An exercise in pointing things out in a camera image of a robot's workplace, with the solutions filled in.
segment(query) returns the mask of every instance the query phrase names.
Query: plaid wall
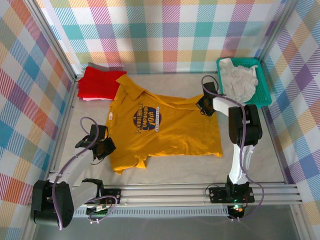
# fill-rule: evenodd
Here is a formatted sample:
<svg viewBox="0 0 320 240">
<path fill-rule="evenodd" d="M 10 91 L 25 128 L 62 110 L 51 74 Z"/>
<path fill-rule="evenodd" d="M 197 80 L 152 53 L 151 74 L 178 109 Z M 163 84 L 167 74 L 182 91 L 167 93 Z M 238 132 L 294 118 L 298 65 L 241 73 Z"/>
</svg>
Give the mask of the plaid wall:
<svg viewBox="0 0 320 240">
<path fill-rule="evenodd" d="M 320 0 L 300 0 L 266 62 L 273 138 L 320 239 Z"/>
<path fill-rule="evenodd" d="M 23 0 L 0 1 L 0 239 L 18 239 L 71 81 Z"/>
<path fill-rule="evenodd" d="M 52 12 L 48 0 L 37 1 L 81 74 L 89 62 L 175 73 L 214 71 L 219 57 L 254 57 L 287 0 L 50 0 Z"/>
</svg>

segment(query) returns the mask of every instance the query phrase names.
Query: aluminum frame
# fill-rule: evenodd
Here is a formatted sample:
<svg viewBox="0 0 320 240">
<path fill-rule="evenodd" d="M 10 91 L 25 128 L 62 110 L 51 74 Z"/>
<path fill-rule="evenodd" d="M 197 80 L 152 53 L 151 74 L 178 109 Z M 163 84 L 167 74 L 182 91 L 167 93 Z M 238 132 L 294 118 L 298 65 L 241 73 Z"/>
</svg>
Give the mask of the aluminum frame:
<svg viewBox="0 0 320 240">
<path fill-rule="evenodd" d="M 32 16 L 39 25 L 41 31 L 45 35 L 54 53 L 61 61 L 70 79 L 74 82 L 79 79 L 81 75 L 76 75 L 71 64 L 69 63 L 63 49 L 61 48 L 57 38 L 55 37 L 51 27 L 45 19 L 41 9 L 35 0 L 24 0 L 29 8 Z M 270 52 L 273 44 L 277 40 L 281 30 L 285 26 L 289 16 L 293 12 L 298 0 L 287 1 L 279 20 L 276 22 L 273 33 L 269 36 L 263 50 L 258 56 L 259 60 L 263 62 Z M 76 83 L 71 87 L 70 98 L 66 107 L 65 116 L 62 120 L 61 128 L 58 132 L 57 143 L 54 148 L 53 157 L 45 174 L 47 178 L 50 171 L 55 172 L 59 168 L 61 162 L 61 154 L 63 151 L 63 143 L 66 141 L 68 129 L 70 126 L 71 116 L 73 112 L 73 102 L 76 97 Z M 288 182 L 284 170 L 280 164 L 285 182 Z M 151 185 L 122 185 L 122 186 L 106 186 L 117 187 L 122 189 L 122 199 L 119 207 L 133 207 L 133 206 L 212 206 L 209 199 L 204 195 L 204 189 L 209 183 L 203 184 L 151 184 Z M 306 217 L 306 211 L 302 204 L 301 196 L 295 185 L 284 183 L 263 183 L 265 187 L 265 201 L 262 204 L 290 204 L 292 214 L 297 226 L 300 238 L 303 240 L 316 239 L 311 228 L 311 225 Z M 255 203 L 261 199 L 261 190 L 257 186 L 251 185 L 255 194 Z M 35 224 L 31 223 L 29 217 L 25 222 L 25 227 L 22 227 L 22 234 L 20 239 L 32 239 L 37 231 Z"/>
<path fill-rule="evenodd" d="M 263 114 L 263 117 L 264 117 L 264 120 L 265 120 L 265 123 L 266 123 L 266 127 L 267 127 L 267 129 L 268 129 L 268 133 L 269 133 L 269 135 L 271 136 L 271 142 L 272 142 L 272 145 L 273 145 L 273 148 L 274 148 L 274 152 L 275 152 L 276 158 L 278 159 L 278 163 L 279 163 L 279 166 L 280 166 L 280 169 L 281 169 L 281 172 L 282 172 L 282 176 L 283 176 L 284 182 L 285 182 L 286 184 L 288 184 L 288 183 L 289 183 L 289 180 L 288 180 L 288 177 L 287 177 L 285 168 L 284 168 L 284 166 L 282 165 L 282 163 L 281 163 L 281 161 L 280 161 L 279 153 L 278 153 L 278 151 L 276 150 L 276 149 L 277 149 L 277 146 L 276 146 L 275 139 L 272 137 L 271 125 L 270 125 L 270 123 L 268 122 L 267 109 L 266 109 L 266 108 L 267 108 L 267 107 L 262 107 L 262 108 L 261 108 L 262 114 Z"/>
<path fill-rule="evenodd" d="M 186 217 L 227 217 L 227 206 L 196 206 L 196 207 L 117 207 L 108 217 L 136 218 L 186 218 Z M 74 211 L 73 218 L 88 218 L 87 207 L 81 206 Z M 92 218 L 101 215 L 93 214 Z"/>
</svg>

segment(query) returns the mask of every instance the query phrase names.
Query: crumpled white towel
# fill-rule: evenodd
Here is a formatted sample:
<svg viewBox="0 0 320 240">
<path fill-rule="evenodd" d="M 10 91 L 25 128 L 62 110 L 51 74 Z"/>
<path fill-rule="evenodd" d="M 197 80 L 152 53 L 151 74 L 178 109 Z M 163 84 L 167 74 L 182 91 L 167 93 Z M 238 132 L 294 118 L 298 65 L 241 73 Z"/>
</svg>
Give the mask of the crumpled white towel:
<svg viewBox="0 0 320 240">
<path fill-rule="evenodd" d="M 249 101 L 256 92 L 258 85 L 256 68 L 234 66 L 230 58 L 224 58 L 219 62 L 220 76 L 224 93 L 239 103 Z"/>
</svg>

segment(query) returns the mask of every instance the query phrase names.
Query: purple cable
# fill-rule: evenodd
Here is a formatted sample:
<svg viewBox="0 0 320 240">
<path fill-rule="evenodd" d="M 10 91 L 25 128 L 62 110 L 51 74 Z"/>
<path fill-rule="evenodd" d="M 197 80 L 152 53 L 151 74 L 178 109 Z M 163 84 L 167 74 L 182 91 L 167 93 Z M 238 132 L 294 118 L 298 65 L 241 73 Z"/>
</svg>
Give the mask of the purple cable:
<svg viewBox="0 0 320 240">
<path fill-rule="evenodd" d="M 244 106 L 243 106 L 240 102 L 237 102 L 237 101 L 235 101 L 235 100 L 233 100 L 233 99 L 231 99 L 231 98 L 229 98 L 229 97 L 227 97 L 227 96 L 223 96 L 223 95 L 216 94 L 216 93 L 211 92 L 211 91 L 209 91 L 208 89 L 206 89 L 206 87 L 205 87 L 205 85 L 204 85 L 204 79 L 205 79 L 206 77 L 213 78 L 213 79 L 215 80 L 215 83 L 218 85 L 217 80 L 216 80 L 213 76 L 211 76 L 211 75 L 205 75 L 205 76 L 201 79 L 201 85 L 202 85 L 203 90 L 205 90 L 207 93 L 209 93 L 209 94 L 211 94 L 211 95 L 213 95 L 213 96 L 215 96 L 215 97 L 219 97 L 219 98 L 222 98 L 222 99 L 226 99 L 226 100 L 228 100 L 228 101 L 230 101 L 230 102 L 238 105 L 238 106 L 241 108 L 241 110 L 242 110 L 242 115 L 243 115 L 243 132 L 242 132 L 242 141 L 241 141 L 241 145 L 240 145 L 240 156 L 239 156 L 239 158 L 240 158 L 240 168 L 241 168 L 241 171 L 245 174 L 245 177 L 248 179 L 248 181 L 251 182 L 251 183 L 253 183 L 253 184 L 258 185 L 258 186 L 261 188 L 261 191 L 262 191 L 262 196 L 261 196 L 261 200 L 260 200 L 259 204 L 256 206 L 256 208 L 255 208 L 251 213 L 249 213 L 247 216 L 242 217 L 242 219 L 245 219 L 245 218 L 249 217 L 250 215 L 252 215 L 255 211 L 257 211 L 257 209 L 261 206 L 261 204 L 262 204 L 262 202 L 264 201 L 264 198 L 265 198 L 265 190 L 264 190 L 264 187 L 263 187 L 260 183 L 255 182 L 255 181 L 253 181 L 250 177 L 248 177 L 248 175 L 247 175 L 244 167 L 242 166 L 242 152 L 243 152 L 244 147 L 245 147 L 245 139 L 246 139 L 246 131 L 247 131 L 247 126 L 246 126 L 246 125 L 247 125 L 246 111 L 245 111 Z"/>
<path fill-rule="evenodd" d="M 96 135 L 94 137 L 94 140 L 85 149 L 83 149 L 82 151 L 80 151 L 79 153 L 77 153 L 76 155 L 74 155 L 72 158 L 69 159 L 69 161 L 61 168 L 61 170 L 60 170 L 59 174 L 56 176 L 56 178 L 54 180 L 54 183 L 53 183 L 53 186 L 52 186 L 52 201 L 53 201 L 53 206 L 54 206 L 56 215 L 58 217 L 58 225 L 59 225 L 59 230 L 60 231 L 62 230 L 63 227 L 62 227 L 62 216 L 61 216 L 61 212 L 60 212 L 59 205 L 58 205 L 58 202 L 57 202 L 57 197 L 56 197 L 56 185 L 57 185 L 57 182 L 58 182 L 59 178 L 61 177 L 62 173 L 65 171 L 65 169 L 69 166 L 69 164 L 73 160 L 75 160 L 77 157 L 79 157 L 81 154 L 83 154 L 85 151 L 87 151 L 91 146 L 93 146 L 95 144 L 96 140 L 98 139 L 98 136 L 99 136 L 99 126 L 98 126 L 97 122 L 95 120 L 93 120 L 91 117 L 88 117 L 88 116 L 84 116 L 84 117 L 82 117 L 80 119 L 80 125 L 81 125 L 82 129 L 87 134 L 88 134 L 88 132 L 84 129 L 84 127 L 82 125 L 83 119 L 89 119 L 95 124 Z"/>
<path fill-rule="evenodd" d="M 112 198 L 115 200 L 115 203 L 114 203 L 114 207 L 107 213 L 107 215 L 105 215 L 103 218 L 101 218 L 100 220 L 92 220 L 91 219 L 91 214 L 89 216 L 89 220 L 92 222 L 92 223 L 99 223 L 103 220 L 105 220 L 117 207 L 117 204 L 118 204 L 118 199 L 115 197 L 115 196 L 112 196 L 112 195 L 106 195 L 106 196 L 100 196 L 100 197 L 96 197 L 96 198 L 92 198 L 90 199 L 88 202 L 92 202 L 92 201 L 97 201 L 97 200 L 100 200 L 100 199 L 109 199 L 109 198 Z"/>
</svg>

